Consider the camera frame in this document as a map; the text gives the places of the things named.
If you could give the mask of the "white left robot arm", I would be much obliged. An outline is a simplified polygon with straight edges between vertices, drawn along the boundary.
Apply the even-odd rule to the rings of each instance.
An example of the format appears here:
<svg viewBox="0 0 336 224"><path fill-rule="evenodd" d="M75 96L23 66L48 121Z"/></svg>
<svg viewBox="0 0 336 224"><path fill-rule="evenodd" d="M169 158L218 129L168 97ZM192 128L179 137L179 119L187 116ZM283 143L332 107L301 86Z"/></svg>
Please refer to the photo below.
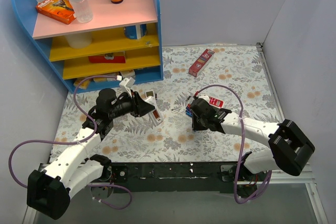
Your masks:
<svg viewBox="0 0 336 224"><path fill-rule="evenodd" d="M99 92L96 105L68 147L42 171L34 170L28 177L27 204L33 209L59 219L72 198L94 180L108 181L113 172L111 161L104 156L89 156L113 128L116 118L149 115L159 118L155 97L142 99L138 92L128 90L116 95L113 89Z"/></svg>

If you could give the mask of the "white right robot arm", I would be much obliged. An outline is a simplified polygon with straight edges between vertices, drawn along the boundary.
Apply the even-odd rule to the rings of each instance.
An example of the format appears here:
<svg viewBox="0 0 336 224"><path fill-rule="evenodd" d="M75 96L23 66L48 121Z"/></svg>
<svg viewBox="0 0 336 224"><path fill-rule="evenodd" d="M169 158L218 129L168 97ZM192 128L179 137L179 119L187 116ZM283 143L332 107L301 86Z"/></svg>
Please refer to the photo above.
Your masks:
<svg viewBox="0 0 336 224"><path fill-rule="evenodd" d="M285 119L282 123L269 123L250 118L241 119L231 110L219 109L202 98L195 99L190 109L193 130L245 136L268 148L251 153L243 159L243 164L237 168L242 180L248 181L257 173L278 169L299 176L315 152L315 146L294 121Z"/></svg>

